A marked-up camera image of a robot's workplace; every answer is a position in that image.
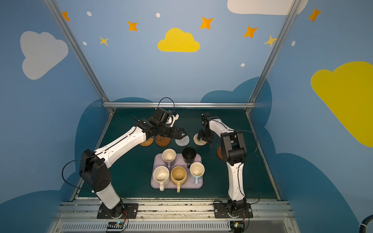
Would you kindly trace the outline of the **grey woven coaster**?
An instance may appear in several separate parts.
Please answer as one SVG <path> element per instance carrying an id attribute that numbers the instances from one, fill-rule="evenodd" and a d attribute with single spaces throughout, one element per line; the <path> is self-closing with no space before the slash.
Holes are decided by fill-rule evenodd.
<path id="1" fill-rule="evenodd" d="M 185 136 L 182 139 L 175 139 L 176 145 L 178 145 L 180 147 L 187 146 L 189 144 L 189 142 L 190 142 L 189 136 Z"/>

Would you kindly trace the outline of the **beige woven coaster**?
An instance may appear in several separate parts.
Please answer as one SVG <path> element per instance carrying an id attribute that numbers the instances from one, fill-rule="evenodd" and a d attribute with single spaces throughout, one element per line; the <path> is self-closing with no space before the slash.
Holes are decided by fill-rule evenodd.
<path id="1" fill-rule="evenodd" d="M 194 141 L 194 143 L 195 143 L 196 145 L 198 145 L 198 146 L 204 146 L 204 145 L 207 144 L 207 142 L 204 141 L 204 140 L 202 139 L 202 137 L 199 137 L 199 134 L 198 134 L 198 133 L 194 135 L 194 137 L 193 137 L 193 141 Z"/>

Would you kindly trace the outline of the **black mug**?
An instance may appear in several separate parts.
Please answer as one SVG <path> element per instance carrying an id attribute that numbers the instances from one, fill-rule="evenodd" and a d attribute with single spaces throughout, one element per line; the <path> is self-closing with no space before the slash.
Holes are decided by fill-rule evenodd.
<path id="1" fill-rule="evenodd" d="M 196 150 L 192 147 L 186 147 L 182 151 L 182 157 L 184 162 L 187 164 L 187 168 L 189 169 L 191 164 L 194 162 L 197 153 Z"/>

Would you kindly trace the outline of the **purple mug cream inside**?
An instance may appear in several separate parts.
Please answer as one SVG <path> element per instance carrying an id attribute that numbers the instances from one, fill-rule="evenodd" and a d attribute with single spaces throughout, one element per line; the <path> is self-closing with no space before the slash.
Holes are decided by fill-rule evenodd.
<path id="1" fill-rule="evenodd" d="M 177 154 L 173 149 L 166 149 L 162 153 L 162 160 L 169 170 L 174 165 L 176 158 Z"/>

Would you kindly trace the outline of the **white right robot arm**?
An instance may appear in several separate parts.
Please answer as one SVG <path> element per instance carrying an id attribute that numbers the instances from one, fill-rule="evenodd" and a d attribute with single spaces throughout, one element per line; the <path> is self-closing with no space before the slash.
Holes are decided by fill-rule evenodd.
<path id="1" fill-rule="evenodd" d="M 220 137 L 220 153 L 228 168 L 227 208 L 232 214 L 247 207 L 243 189 L 243 167 L 247 149 L 242 131 L 235 130 L 216 116 L 201 115 L 203 129 L 197 135 L 198 140 L 213 142 L 214 135 Z"/>

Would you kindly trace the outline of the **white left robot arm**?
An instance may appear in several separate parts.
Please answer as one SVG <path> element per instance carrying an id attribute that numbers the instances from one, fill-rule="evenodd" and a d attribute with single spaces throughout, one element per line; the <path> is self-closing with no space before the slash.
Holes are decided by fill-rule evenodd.
<path id="1" fill-rule="evenodd" d="M 163 136 L 180 140 L 186 135 L 186 131 L 181 127 L 143 119 L 111 143 L 95 151 L 87 149 L 82 153 L 79 175 L 102 202 L 100 210 L 106 218 L 122 218 L 125 213 L 123 202 L 112 185 L 109 171 L 112 165 L 132 148 L 152 137 Z"/>

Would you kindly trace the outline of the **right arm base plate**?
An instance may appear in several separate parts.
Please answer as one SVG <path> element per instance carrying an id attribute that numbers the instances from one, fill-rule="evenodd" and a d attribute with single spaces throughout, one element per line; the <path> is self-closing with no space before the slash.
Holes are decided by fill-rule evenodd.
<path id="1" fill-rule="evenodd" d="M 249 203 L 242 210 L 229 211 L 227 203 L 213 202 L 215 218 L 253 218 L 253 211 Z"/>

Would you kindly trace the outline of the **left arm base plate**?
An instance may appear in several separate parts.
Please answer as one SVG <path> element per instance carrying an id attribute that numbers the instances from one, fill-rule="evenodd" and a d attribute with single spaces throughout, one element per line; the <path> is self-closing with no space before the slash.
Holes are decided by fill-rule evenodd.
<path id="1" fill-rule="evenodd" d="M 119 202 L 113 209 L 101 204 L 97 219 L 135 219 L 137 217 L 139 204 Z"/>

